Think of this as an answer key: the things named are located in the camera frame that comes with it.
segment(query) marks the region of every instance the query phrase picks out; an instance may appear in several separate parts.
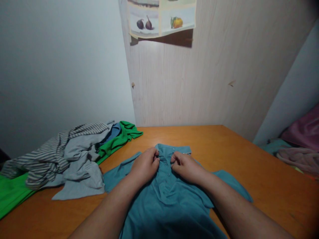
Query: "pink towel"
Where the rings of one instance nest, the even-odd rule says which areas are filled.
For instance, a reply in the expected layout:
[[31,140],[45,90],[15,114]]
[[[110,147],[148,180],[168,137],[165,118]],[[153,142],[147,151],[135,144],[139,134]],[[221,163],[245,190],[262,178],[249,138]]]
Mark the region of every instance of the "pink towel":
[[319,104],[289,126],[281,138],[319,152]]
[[319,176],[319,153],[307,148],[280,149],[277,158],[303,172]]

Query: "shirt sleeve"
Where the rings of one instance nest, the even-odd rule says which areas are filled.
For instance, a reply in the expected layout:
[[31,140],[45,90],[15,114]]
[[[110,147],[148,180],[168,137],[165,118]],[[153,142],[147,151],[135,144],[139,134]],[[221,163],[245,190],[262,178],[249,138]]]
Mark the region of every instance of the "shirt sleeve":
[[111,192],[113,188],[131,171],[132,165],[134,160],[140,156],[142,153],[138,152],[131,158],[122,162],[116,168],[106,172],[103,175],[104,184],[105,184],[105,191],[107,193]]

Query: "orange table surface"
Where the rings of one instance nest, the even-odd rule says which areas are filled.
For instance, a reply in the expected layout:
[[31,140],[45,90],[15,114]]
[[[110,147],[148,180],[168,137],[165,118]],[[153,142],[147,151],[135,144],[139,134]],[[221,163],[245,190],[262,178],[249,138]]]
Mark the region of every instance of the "orange table surface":
[[[209,171],[226,170],[251,194],[254,205],[296,238],[312,238],[319,225],[319,184],[221,125],[140,127],[144,135],[104,161],[103,173],[157,143],[190,146]],[[62,187],[45,189],[0,221],[1,238],[66,238],[106,194],[52,201]],[[212,210],[211,218],[226,233]]]

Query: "wood grain panel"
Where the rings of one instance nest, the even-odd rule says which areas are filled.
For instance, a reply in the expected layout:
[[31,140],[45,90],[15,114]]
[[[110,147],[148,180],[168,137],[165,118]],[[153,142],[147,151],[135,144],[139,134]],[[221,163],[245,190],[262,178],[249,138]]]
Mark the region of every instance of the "wood grain panel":
[[304,0],[198,0],[192,48],[130,46],[119,5],[137,126],[223,124],[248,140],[317,17]]

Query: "gray striped fabric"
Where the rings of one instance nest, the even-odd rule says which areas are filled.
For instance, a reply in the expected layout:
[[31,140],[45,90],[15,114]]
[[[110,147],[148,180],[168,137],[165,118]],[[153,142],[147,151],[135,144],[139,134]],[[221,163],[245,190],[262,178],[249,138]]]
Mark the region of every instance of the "gray striped fabric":
[[0,174],[13,179],[29,171],[26,186],[36,191],[47,182],[53,181],[56,173],[63,173],[69,167],[69,162],[63,156],[70,139],[81,135],[99,134],[106,129],[109,129],[106,124],[97,122],[62,131],[31,153],[6,161]]

